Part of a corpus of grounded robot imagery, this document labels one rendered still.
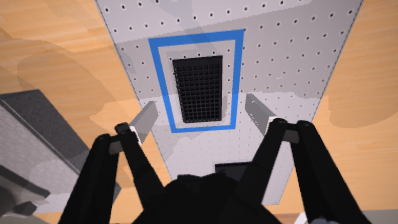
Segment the blue tape outline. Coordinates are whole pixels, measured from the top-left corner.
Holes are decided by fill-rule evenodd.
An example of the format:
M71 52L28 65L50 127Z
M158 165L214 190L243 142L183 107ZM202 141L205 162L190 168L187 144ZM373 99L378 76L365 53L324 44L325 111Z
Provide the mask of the blue tape outline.
M172 133L229 130L229 129L236 128L236 116L237 116L237 105L238 105L238 94L239 94L239 83L240 83L243 38L244 38L244 29L220 31L220 32L210 32L210 33L200 33L200 34L190 34L190 35L180 35L180 36L159 37L159 38L148 38ZM215 42L215 41L225 41L225 40L235 40L235 55L234 55L234 71L233 71L233 87L232 87L232 104L231 104L230 125L176 129L158 47Z

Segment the black rectangular frame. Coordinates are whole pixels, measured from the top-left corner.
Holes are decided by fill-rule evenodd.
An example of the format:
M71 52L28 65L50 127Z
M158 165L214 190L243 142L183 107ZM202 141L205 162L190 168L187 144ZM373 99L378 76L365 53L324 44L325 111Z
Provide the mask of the black rectangular frame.
M225 172L226 176L239 182L249 162L215 164L215 173Z

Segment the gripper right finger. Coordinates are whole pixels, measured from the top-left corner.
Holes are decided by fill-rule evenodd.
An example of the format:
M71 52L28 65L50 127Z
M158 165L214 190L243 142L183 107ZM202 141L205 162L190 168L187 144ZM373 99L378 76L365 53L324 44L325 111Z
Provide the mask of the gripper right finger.
M218 224L256 223L282 141L290 142L308 224L372 224L362 213L313 123L298 120L292 124L277 118L252 93L246 94L245 111L264 138L221 212Z

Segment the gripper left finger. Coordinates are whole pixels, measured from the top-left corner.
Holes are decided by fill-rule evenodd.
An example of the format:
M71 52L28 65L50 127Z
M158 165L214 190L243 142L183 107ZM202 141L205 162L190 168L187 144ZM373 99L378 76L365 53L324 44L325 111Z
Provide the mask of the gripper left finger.
M155 101L149 101L129 125L123 122L114 127L117 135L106 133L94 140L58 224L110 223L119 153L123 151L147 224L184 224L140 147L158 116Z

